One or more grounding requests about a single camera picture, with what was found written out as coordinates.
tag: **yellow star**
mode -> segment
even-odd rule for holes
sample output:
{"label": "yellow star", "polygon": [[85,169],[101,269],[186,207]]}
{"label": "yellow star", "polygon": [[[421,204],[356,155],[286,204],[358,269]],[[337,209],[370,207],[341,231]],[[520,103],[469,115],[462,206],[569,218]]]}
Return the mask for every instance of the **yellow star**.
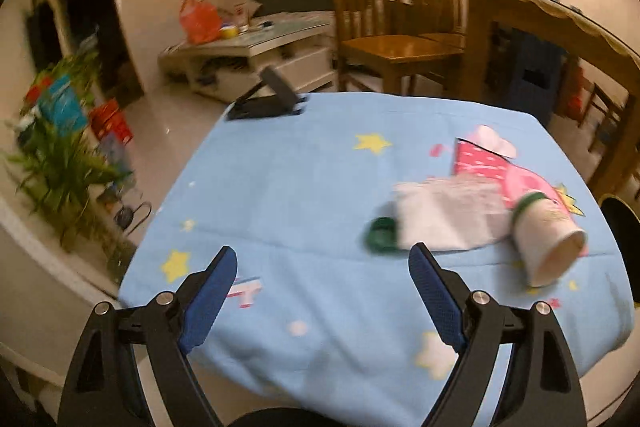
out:
{"label": "yellow star", "polygon": [[380,154],[385,148],[393,145],[386,141],[380,134],[356,134],[356,138],[360,142],[354,147],[354,150],[358,149],[370,149],[373,154]]}
{"label": "yellow star", "polygon": [[176,279],[184,277],[189,273],[187,261],[190,256],[191,254],[189,252],[178,252],[177,250],[171,251],[169,259],[167,259],[166,263],[161,266],[168,283],[172,283]]}
{"label": "yellow star", "polygon": [[196,222],[193,219],[187,219],[186,221],[182,222],[182,231],[191,232],[191,230],[193,230],[193,227],[195,226]]}
{"label": "yellow star", "polygon": [[415,357],[415,365],[429,369],[433,380],[444,380],[456,365],[458,356],[453,347],[440,340],[435,331],[422,334],[422,349]]}
{"label": "yellow star", "polygon": [[562,184],[558,185],[558,187],[554,187],[558,195],[562,198],[562,203],[569,209],[569,212],[572,214],[578,214],[578,216],[584,216],[580,208],[575,206],[575,198],[572,198],[569,194],[567,194],[566,187]]}

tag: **green leaves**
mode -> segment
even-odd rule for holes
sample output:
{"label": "green leaves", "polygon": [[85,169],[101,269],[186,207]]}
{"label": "green leaves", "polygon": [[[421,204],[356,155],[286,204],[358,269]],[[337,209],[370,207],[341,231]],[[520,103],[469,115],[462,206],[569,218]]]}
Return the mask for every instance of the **green leaves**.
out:
{"label": "green leaves", "polygon": [[123,181],[130,172],[119,172],[99,153],[90,149],[82,132],[60,132],[43,117],[36,117],[31,136],[19,154],[6,160],[22,170],[14,175],[17,190],[26,194],[61,232],[60,241],[70,229],[92,235],[97,218],[87,212],[92,185]]}
{"label": "green leaves", "polygon": [[58,79],[65,74],[82,105],[93,108],[95,97],[91,92],[94,82],[100,79],[100,58],[97,51],[88,51],[77,55],[67,55],[56,65],[50,65],[37,74],[32,85],[39,84],[45,76]]}

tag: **metal screw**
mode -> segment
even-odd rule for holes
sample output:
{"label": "metal screw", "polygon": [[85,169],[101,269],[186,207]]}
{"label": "metal screw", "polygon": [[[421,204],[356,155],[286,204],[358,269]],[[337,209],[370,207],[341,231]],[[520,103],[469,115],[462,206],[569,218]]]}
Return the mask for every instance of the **metal screw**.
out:
{"label": "metal screw", "polygon": [[546,302],[542,301],[536,303],[536,309],[538,310],[538,313],[542,315],[548,315],[551,312],[551,308],[549,307],[549,305]]}
{"label": "metal screw", "polygon": [[473,298],[474,298],[474,301],[482,305],[487,304],[487,302],[489,302],[490,300],[489,295],[487,295],[484,292],[474,292]]}
{"label": "metal screw", "polygon": [[111,308],[111,305],[108,302],[98,302],[95,305],[94,312],[97,315],[104,315],[106,312],[109,311],[109,308]]}
{"label": "metal screw", "polygon": [[171,304],[174,301],[174,294],[171,292],[162,292],[158,294],[156,297],[156,302],[161,306],[167,306],[167,304]]}

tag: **black phone stand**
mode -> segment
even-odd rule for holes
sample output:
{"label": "black phone stand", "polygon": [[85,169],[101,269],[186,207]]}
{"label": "black phone stand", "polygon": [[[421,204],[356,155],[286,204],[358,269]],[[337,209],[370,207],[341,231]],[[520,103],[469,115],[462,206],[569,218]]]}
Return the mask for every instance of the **black phone stand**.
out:
{"label": "black phone stand", "polygon": [[[275,94],[251,98],[261,87],[269,86]],[[287,81],[271,67],[260,72],[260,82],[238,98],[229,112],[227,120],[244,120],[247,118],[272,118],[274,116],[296,115],[303,111],[296,107],[306,102],[306,96],[298,96]]]}

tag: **green object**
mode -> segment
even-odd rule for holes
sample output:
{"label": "green object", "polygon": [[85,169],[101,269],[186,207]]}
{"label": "green object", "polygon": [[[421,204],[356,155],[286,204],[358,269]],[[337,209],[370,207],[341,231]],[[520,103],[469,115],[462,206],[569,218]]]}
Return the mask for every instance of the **green object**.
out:
{"label": "green object", "polygon": [[100,241],[108,255],[121,242],[96,213],[90,188],[121,182],[130,172],[109,166],[91,149],[82,132],[62,133],[37,116],[20,153],[6,159],[22,171],[9,171],[17,189],[33,201],[34,211],[58,230],[64,248],[66,241],[77,234]]}
{"label": "green object", "polygon": [[369,226],[365,243],[375,253],[399,253],[396,220],[392,217],[379,217]]}
{"label": "green object", "polygon": [[530,192],[529,194],[525,194],[518,200],[516,206],[513,207],[513,214],[511,214],[511,224],[515,225],[516,219],[520,217],[525,209],[534,201],[538,200],[548,200],[549,198],[545,195],[544,192]]}

